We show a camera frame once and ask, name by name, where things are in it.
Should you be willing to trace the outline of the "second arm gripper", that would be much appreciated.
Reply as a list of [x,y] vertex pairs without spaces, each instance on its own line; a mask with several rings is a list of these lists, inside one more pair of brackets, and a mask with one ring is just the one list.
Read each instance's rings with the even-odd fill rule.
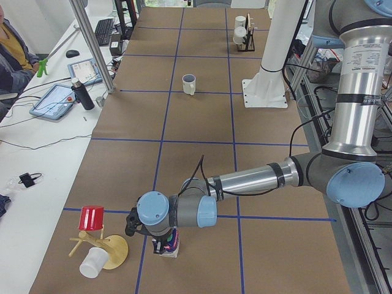
[[153,240],[153,253],[162,255],[164,247],[173,247],[175,245],[175,229],[170,228],[165,234],[158,236],[157,233],[148,232]]

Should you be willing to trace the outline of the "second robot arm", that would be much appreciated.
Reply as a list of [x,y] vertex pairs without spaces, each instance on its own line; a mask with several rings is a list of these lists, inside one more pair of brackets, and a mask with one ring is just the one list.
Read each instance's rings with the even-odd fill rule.
[[246,171],[191,177],[171,197],[147,192],[127,217],[127,235],[150,236],[155,253],[172,254],[179,243],[177,229],[215,225],[217,203],[229,197],[310,186],[339,205],[360,208],[381,195],[385,177],[371,138],[391,43],[391,2],[318,1],[313,39],[340,39],[345,46],[332,133],[322,150]]

